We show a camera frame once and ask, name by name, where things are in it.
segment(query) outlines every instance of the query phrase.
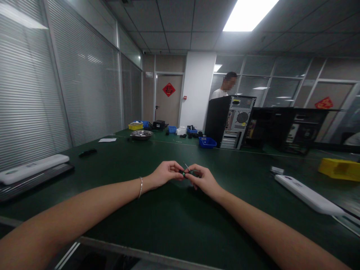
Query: white power strip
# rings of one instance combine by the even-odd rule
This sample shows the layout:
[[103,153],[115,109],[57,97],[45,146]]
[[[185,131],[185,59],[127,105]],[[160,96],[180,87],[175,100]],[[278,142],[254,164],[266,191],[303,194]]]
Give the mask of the white power strip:
[[294,193],[316,212],[331,216],[345,215],[345,212],[340,207],[333,204],[328,199],[325,199],[319,193],[316,193],[295,178],[277,174],[275,175],[275,180]]
[[41,171],[69,161],[68,156],[56,154],[28,164],[0,172],[0,182],[10,185]]

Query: green workbench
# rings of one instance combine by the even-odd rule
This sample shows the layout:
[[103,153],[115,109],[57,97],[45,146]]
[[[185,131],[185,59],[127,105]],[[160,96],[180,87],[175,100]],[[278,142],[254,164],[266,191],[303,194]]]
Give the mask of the green workbench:
[[[130,130],[108,136],[115,142],[92,141],[61,154],[75,166],[17,199],[0,205],[2,220],[25,221],[88,189],[146,176],[163,160],[208,167],[219,184],[239,198],[288,224],[352,268],[359,267],[360,239],[319,214],[287,191],[269,174],[271,166],[291,175],[348,209],[358,210],[360,183],[331,179],[319,172],[321,158],[264,151],[203,149],[198,139],[157,132],[148,141],[128,140]],[[96,148],[97,154],[78,154]],[[277,265],[226,211],[188,180],[170,181],[122,207],[85,233],[81,242],[189,269],[277,269]]]

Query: yellow plastic bin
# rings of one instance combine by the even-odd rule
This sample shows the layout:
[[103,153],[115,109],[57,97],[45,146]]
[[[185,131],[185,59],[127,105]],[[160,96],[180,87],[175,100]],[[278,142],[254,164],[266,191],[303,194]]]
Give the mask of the yellow plastic bin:
[[143,123],[131,123],[128,126],[131,130],[138,130],[143,128]]
[[360,163],[354,161],[323,158],[318,171],[331,178],[360,182]]

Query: screwdriver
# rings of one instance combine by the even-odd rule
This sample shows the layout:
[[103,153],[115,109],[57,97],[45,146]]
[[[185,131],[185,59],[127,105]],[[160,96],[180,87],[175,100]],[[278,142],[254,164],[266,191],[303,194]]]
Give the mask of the screwdriver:
[[[184,162],[184,164],[185,164],[185,166],[187,167],[187,169],[189,170],[189,172],[188,172],[189,174],[191,174],[191,175],[193,175],[193,176],[195,176],[195,177],[199,178],[199,176],[198,176],[198,175],[196,175],[194,171],[191,171],[191,170],[189,169],[189,167],[186,165],[186,163],[185,163],[185,162]],[[179,170],[179,173],[181,173],[181,174],[183,175],[183,177],[184,177],[184,178],[186,178],[186,177],[185,177],[185,172],[184,172],[184,171]]]

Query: white t-shirt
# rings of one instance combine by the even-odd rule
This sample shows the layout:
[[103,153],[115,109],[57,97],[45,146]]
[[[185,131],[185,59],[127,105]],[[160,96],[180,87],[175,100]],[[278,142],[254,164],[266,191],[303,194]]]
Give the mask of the white t-shirt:
[[345,145],[351,145],[351,146],[360,146],[360,132],[354,134],[350,138],[348,138],[345,142]]
[[223,96],[228,96],[227,93],[225,93],[223,90],[221,89],[217,89],[213,92],[213,94],[211,95],[211,99],[214,99],[214,98],[222,98]]

